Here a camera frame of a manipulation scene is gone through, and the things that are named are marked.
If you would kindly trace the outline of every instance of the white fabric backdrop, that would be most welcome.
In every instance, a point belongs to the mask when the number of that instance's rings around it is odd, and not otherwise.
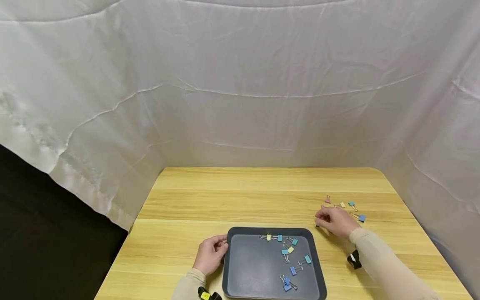
[[[0,142],[129,229],[165,166],[374,167],[480,297],[476,0],[2,0]]]

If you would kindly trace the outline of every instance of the hand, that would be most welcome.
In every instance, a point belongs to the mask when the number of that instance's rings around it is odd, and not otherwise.
[[[325,207],[315,217],[317,226],[323,227],[339,237],[349,238],[350,233],[361,227],[348,212],[339,207]]]
[[[209,276],[220,266],[220,261],[227,252],[227,235],[217,235],[204,240],[198,246],[197,257],[193,267]]]

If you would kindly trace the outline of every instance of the wooden table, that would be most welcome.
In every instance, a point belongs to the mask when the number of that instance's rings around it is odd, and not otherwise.
[[[372,168],[166,168],[96,299],[170,299],[198,244],[233,226],[307,228],[329,300],[385,299],[365,271],[347,265],[353,246],[315,227],[326,195],[332,203],[354,200],[367,216],[363,226],[444,300],[472,299],[388,180]],[[207,288],[223,296],[221,281],[219,270]]]

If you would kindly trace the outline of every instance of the tray rim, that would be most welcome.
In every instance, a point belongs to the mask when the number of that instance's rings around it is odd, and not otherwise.
[[[317,286],[318,290],[320,293],[320,296],[317,300],[325,300],[327,298],[327,288],[325,284],[325,278],[323,276],[322,272],[322,266],[320,264],[320,259],[318,258],[318,253],[317,253],[317,248],[315,246],[315,239],[313,238],[313,234],[310,230],[307,228],[297,228],[297,227],[240,227],[240,226],[235,226],[232,227],[228,230],[227,233],[227,243],[230,245],[232,241],[232,237],[237,234],[246,234],[244,233],[245,230],[250,230],[254,229],[254,231],[258,232],[258,235],[265,235],[265,234],[280,234],[284,233],[285,231],[292,231],[296,230],[298,232],[301,232],[303,234],[291,234],[291,235],[296,235],[296,236],[303,236],[307,240],[311,239],[313,243],[309,242],[308,247],[310,249],[310,254],[312,255],[312,263],[315,264],[313,271],[315,272],[315,276],[317,278]],[[250,297],[234,297],[231,296],[228,292],[228,271],[229,271],[229,262],[230,262],[230,247],[228,247],[227,253],[225,254],[225,262],[223,266],[223,276],[222,276],[222,290],[225,296],[229,298],[234,298],[234,299],[262,299],[262,300],[272,300],[270,298],[250,298]]]

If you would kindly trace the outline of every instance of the black tray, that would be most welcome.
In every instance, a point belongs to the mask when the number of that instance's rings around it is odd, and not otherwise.
[[[289,264],[277,240],[260,239],[260,235],[290,236],[298,239],[295,250],[288,255]],[[304,228],[233,227],[228,231],[228,251],[225,255],[223,292],[230,298],[269,300],[324,300],[327,296],[313,235]],[[312,263],[303,264],[303,271],[292,276],[290,267],[310,256]],[[290,277],[298,290],[285,292],[280,275]]]

